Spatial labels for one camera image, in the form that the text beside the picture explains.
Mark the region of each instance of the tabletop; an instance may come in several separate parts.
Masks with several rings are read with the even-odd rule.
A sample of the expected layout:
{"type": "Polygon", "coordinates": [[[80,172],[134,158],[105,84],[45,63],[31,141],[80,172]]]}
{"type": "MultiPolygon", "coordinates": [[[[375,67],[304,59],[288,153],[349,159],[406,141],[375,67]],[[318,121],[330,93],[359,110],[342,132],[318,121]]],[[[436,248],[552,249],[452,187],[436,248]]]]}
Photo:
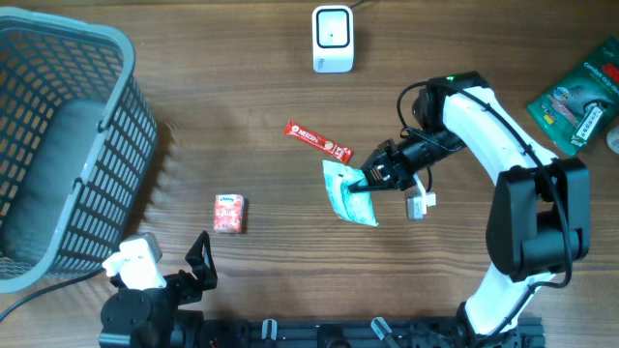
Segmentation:
{"type": "MultiPolygon", "coordinates": [[[[395,105],[405,86],[476,70],[522,127],[559,154],[525,106],[619,32],[617,2],[369,1],[355,9],[353,71],[317,74],[314,1],[4,3],[111,25],[132,40],[159,144],[127,233],[156,235],[163,274],[189,268],[183,257],[202,230],[212,231],[216,194],[247,198],[247,233],[211,233],[219,285],[188,306],[208,318],[455,314],[489,265],[493,184],[470,151],[434,165],[438,205],[424,220],[406,220],[402,192],[378,192],[380,225],[367,227],[335,215],[322,174],[329,157],[284,136],[285,124],[350,147],[350,165],[359,167],[377,144],[398,138],[395,105]]],[[[543,318],[549,347],[616,346],[619,156],[599,136],[579,157],[591,172],[589,255],[568,288],[541,290],[523,315],[543,318]]],[[[1,296],[0,309],[53,282],[1,296]]],[[[113,293],[99,275],[32,301],[0,325],[0,346],[95,347],[113,293]]]]}

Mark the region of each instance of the plastic basket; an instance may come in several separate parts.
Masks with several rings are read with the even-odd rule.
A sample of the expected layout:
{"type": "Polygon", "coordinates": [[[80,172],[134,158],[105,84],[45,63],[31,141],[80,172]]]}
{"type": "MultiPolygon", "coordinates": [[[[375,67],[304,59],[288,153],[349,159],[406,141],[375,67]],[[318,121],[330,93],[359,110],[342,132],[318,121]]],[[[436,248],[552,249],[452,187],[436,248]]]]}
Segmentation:
{"type": "Polygon", "coordinates": [[[0,8],[0,293],[118,247],[157,144],[120,31],[0,8]]]}

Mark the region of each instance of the round white object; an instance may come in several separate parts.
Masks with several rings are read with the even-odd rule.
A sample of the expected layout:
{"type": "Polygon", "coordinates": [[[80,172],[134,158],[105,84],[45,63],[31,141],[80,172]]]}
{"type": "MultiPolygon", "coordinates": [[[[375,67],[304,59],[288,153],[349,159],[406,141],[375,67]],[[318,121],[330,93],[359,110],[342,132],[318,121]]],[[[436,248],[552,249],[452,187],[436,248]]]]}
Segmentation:
{"type": "Polygon", "coordinates": [[[619,126],[608,132],[606,136],[606,143],[610,150],[612,150],[615,154],[619,154],[619,126]]]}

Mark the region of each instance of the light blue cloth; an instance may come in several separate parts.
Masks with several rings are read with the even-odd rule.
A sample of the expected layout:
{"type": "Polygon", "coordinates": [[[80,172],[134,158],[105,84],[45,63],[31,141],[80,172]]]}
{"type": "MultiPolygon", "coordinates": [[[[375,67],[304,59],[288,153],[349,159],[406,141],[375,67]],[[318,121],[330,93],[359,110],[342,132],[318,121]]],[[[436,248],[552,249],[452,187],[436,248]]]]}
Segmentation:
{"type": "Polygon", "coordinates": [[[369,192],[351,193],[348,189],[348,186],[359,181],[361,186],[368,184],[363,171],[330,160],[322,161],[322,170],[329,200],[336,214],[346,221],[378,226],[369,192]]]}

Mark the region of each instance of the white charger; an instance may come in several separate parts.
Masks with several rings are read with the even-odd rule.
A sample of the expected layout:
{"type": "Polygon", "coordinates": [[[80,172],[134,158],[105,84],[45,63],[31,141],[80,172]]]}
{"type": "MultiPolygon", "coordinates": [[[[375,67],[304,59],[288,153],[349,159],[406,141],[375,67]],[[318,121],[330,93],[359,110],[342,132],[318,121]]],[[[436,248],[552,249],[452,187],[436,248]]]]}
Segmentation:
{"type": "Polygon", "coordinates": [[[311,14],[313,69],[317,73],[347,73],[355,58],[352,11],[345,5],[317,7],[311,14]]]}

